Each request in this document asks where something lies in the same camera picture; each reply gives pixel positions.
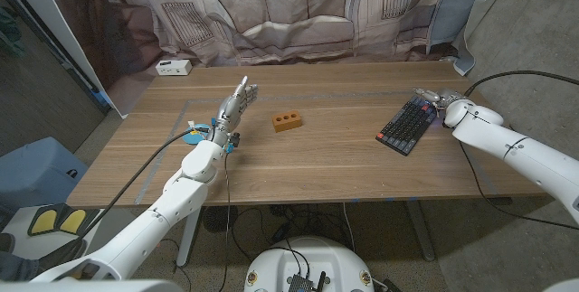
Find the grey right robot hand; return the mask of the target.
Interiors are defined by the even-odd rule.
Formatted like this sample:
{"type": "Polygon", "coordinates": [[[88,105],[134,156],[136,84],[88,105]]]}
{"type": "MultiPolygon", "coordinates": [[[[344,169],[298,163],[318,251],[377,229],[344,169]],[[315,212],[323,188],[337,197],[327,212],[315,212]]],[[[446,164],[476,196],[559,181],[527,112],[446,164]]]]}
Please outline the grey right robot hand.
{"type": "Polygon", "coordinates": [[[468,113],[469,105],[458,91],[453,89],[414,89],[414,92],[428,101],[437,110],[443,109],[447,117],[463,117],[468,113]]]}

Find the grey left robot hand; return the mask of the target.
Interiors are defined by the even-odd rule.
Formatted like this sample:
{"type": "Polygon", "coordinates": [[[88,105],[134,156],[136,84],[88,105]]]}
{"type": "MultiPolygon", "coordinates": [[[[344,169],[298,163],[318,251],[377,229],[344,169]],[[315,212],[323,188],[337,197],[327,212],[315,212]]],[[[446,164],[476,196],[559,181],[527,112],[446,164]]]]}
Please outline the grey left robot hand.
{"type": "Polygon", "coordinates": [[[248,77],[244,76],[234,93],[227,97],[218,108],[215,125],[210,130],[208,140],[223,147],[229,135],[241,122],[241,116],[254,100],[257,99],[258,86],[248,84],[248,77]]]}

